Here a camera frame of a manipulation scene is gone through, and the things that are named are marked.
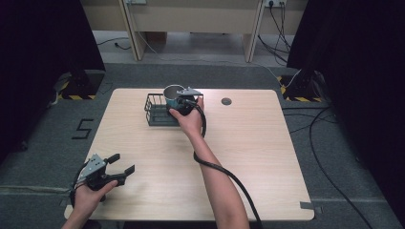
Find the electrical cable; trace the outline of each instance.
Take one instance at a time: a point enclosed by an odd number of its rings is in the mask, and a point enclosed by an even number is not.
[[[117,37],[117,38],[113,38],[113,39],[105,40],[105,41],[103,41],[103,42],[101,42],[101,43],[97,43],[97,44],[98,44],[98,45],[102,45],[102,44],[105,44],[105,43],[110,42],[110,41],[114,41],[114,40],[123,40],[123,39],[128,39],[128,37]]]
[[[318,119],[318,117],[325,112],[328,108],[322,110],[310,123],[309,125],[309,143],[310,143],[310,148],[312,149],[312,153],[313,156],[315,157],[316,163],[318,164],[319,168],[321,169],[322,173],[325,175],[325,177],[327,178],[327,180],[330,182],[330,184],[337,190],[337,192],[340,193],[340,195],[342,195],[342,197],[348,202],[348,204],[354,209],[354,211],[357,212],[357,214],[364,220],[364,222],[367,224],[367,226],[371,229],[372,226],[370,225],[370,223],[367,221],[367,219],[363,216],[363,214],[357,209],[357,207],[352,203],[352,201],[337,187],[337,185],[332,181],[332,179],[329,177],[329,175],[327,174],[327,172],[325,171],[324,167],[322,166],[321,162],[319,161],[318,155],[315,152],[315,148],[313,146],[313,141],[312,141],[312,127],[313,124],[316,122],[316,119]]]
[[[120,49],[122,49],[122,50],[129,50],[129,49],[131,49],[131,46],[128,47],[128,48],[123,48],[123,47],[121,47],[117,42],[114,43],[114,45],[115,45],[117,48],[120,48]]]
[[[280,27],[279,27],[279,25],[277,23],[276,18],[274,17],[273,11],[271,10],[272,7],[269,7],[270,15],[273,18],[273,21],[274,21],[274,23],[276,25],[277,31],[279,32],[279,38],[285,43],[287,48],[290,48],[290,45],[289,45],[288,41],[286,40],[286,36],[284,35],[285,8],[283,8],[283,4],[281,6],[282,6],[282,17],[281,17],[282,18],[282,28],[281,29],[280,29]]]
[[[203,109],[202,109],[199,105],[197,105],[196,102],[189,102],[188,104],[191,105],[191,106],[193,106],[194,108],[196,108],[196,110],[200,113],[200,116],[202,117],[202,137],[205,137],[205,132],[206,132],[206,118],[205,118],[205,114],[203,113]],[[244,194],[245,194],[245,196],[246,196],[246,198],[247,198],[247,201],[248,201],[249,204],[250,204],[250,207],[251,207],[252,212],[253,212],[253,215],[255,216],[256,221],[257,221],[257,223],[258,223],[258,225],[259,225],[259,228],[263,229],[264,227],[263,227],[263,224],[262,224],[262,220],[260,219],[260,216],[259,216],[259,214],[258,214],[258,212],[257,212],[257,210],[256,210],[256,207],[255,207],[255,205],[254,205],[254,202],[253,202],[253,200],[252,200],[252,198],[251,198],[249,192],[248,192],[247,189],[245,188],[245,186],[241,183],[241,181],[240,181],[234,174],[232,174],[230,171],[228,171],[228,170],[225,169],[224,167],[200,159],[200,158],[197,156],[196,152],[194,152],[193,157],[194,157],[194,160],[196,160],[198,163],[200,163],[200,164],[202,164],[202,165],[204,165],[204,166],[208,166],[208,167],[210,167],[210,168],[212,168],[212,169],[215,169],[215,170],[217,170],[217,171],[220,171],[220,172],[226,174],[227,176],[231,177],[231,178],[238,184],[238,186],[239,186],[239,187],[241,188],[241,190],[244,192]]]
[[[270,47],[268,44],[266,44],[266,43],[263,41],[263,39],[262,39],[262,37],[261,37],[260,35],[258,35],[257,37],[258,37],[259,40],[262,42],[263,46],[265,46],[265,48],[266,48],[271,54],[273,54],[274,56],[277,56],[279,59],[281,59],[281,60],[283,60],[284,62],[287,63],[286,59],[283,58],[281,55],[279,55],[279,54],[277,53],[277,52],[282,52],[282,51],[277,50],[276,48]]]
[[[284,116],[297,116],[297,115],[300,115],[300,116],[308,116],[308,117],[315,117],[315,115],[310,115],[310,114],[284,114]],[[328,116],[325,116],[325,117],[318,117],[318,118],[319,118],[320,120],[322,120],[322,121],[326,121],[326,122],[329,122],[329,123],[334,123],[334,124],[338,123],[337,121],[330,121],[330,120],[327,120],[327,119],[326,119],[327,117],[330,117],[330,116],[333,116],[333,114],[328,115]]]

